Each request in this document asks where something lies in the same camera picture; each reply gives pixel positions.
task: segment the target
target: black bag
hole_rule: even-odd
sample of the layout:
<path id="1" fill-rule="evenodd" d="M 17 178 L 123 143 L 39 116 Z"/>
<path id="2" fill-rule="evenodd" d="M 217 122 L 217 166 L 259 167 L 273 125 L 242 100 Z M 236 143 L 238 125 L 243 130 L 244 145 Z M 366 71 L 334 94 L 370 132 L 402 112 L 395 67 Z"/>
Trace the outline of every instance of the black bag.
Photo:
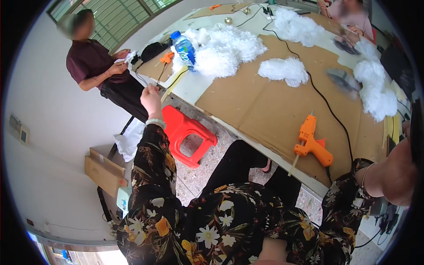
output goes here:
<path id="1" fill-rule="evenodd" d="M 164 50 L 168 49 L 168 47 L 169 45 L 160 42 L 149 44 L 146 48 L 144 48 L 141 56 L 138 56 L 138 54 L 134 56 L 134 58 L 131 60 L 131 64 L 134 65 L 138 60 L 143 61 L 141 64 L 148 62 L 158 56 Z"/>

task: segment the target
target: bracelet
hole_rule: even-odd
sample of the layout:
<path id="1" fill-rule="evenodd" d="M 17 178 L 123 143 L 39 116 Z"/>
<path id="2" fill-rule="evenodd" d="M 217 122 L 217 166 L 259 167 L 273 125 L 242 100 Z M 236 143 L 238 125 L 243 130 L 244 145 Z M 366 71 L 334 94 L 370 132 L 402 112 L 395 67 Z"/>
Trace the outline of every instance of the bracelet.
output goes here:
<path id="1" fill-rule="evenodd" d="M 151 124 L 151 123 L 158 123 L 161 125 L 162 129 L 166 129 L 166 123 L 163 120 L 159 120 L 159 119 L 148 119 L 146 121 L 146 126 Z"/>
<path id="2" fill-rule="evenodd" d="M 362 177 L 362 185 L 361 185 L 361 188 L 364 188 L 364 180 L 365 180 L 365 176 L 366 176 L 366 174 L 367 174 L 367 172 L 368 172 L 368 169 L 370 169 L 370 167 L 371 167 L 372 165 L 375 165 L 375 164 L 377 164 L 377 163 L 372 163 L 372 164 L 371 164 L 371 165 L 369 165 L 369 166 L 367 167 L 367 169 L 365 170 L 364 176 Z"/>

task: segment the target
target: window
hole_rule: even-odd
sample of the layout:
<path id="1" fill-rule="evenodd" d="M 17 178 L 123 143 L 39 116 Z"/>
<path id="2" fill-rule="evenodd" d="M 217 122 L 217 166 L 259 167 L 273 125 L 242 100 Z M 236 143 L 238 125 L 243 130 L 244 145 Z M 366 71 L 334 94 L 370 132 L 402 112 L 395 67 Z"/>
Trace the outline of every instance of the window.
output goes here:
<path id="1" fill-rule="evenodd" d="M 58 0 L 48 10 L 57 22 L 63 15 L 82 9 L 94 13 L 96 28 L 91 36 L 111 52 L 149 20 L 182 0 Z"/>

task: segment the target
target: blue bottle cap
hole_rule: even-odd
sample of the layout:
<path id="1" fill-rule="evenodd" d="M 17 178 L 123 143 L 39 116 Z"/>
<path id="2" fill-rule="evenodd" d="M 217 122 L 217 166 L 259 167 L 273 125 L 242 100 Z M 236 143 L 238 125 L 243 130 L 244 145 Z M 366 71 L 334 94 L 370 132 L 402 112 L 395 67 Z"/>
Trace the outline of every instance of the blue bottle cap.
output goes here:
<path id="1" fill-rule="evenodd" d="M 180 31 L 175 31 L 171 34 L 171 39 L 176 39 L 178 37 L 181 36 L 181 32 Z"/>

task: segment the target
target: hand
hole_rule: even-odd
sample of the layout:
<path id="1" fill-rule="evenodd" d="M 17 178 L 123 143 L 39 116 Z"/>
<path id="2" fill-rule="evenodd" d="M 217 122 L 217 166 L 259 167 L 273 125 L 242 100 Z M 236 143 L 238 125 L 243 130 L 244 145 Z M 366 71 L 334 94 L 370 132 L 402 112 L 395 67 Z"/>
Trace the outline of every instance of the hand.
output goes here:
<path id="1" fill-rule="evenodd" d="M 127 55 L 131 52 L 130 49 L 123 49 L 113 55 L 114 59 L 125 59 Z"/>
<path id="2" fill-rule="evenodd" d="M 110 75 L 119 75 L 125 72 L 128 69 L 128 63 L 124 61 L 118 61 L 114 63 L 109 69 L 108 72 Z"/>
<path id="3" fill-rule="evenodd" d="M 358 35 L 363 36 L 364 32 L 362 30 L 360 30 L 357 26 L 347 26 L 347 28 L 353 32 L 355 32 Z"/>
<path id="4" fill-rule="evenodd" d="M 410 122 L 404 122 L 402 129 L 407 138 L 395 146 L 385 161 L 386 173 L 382 179 L 382 192 L 389 202 L 408 206 L 411 203 L 418 169 L 412 163 Z"/>
<path id="5" fill-rule="evenodd" d="M 149 119 L 163 120 L 159 88 L 149 84 L 141 93 L 140 102 L 149 114 Z"/>
<path id="6" fill-rule="evenodd" d="M 324 0 L 317 0 L 317 5 L 321 10 L 327 8 L 327 4 L 324 2 Z"/>

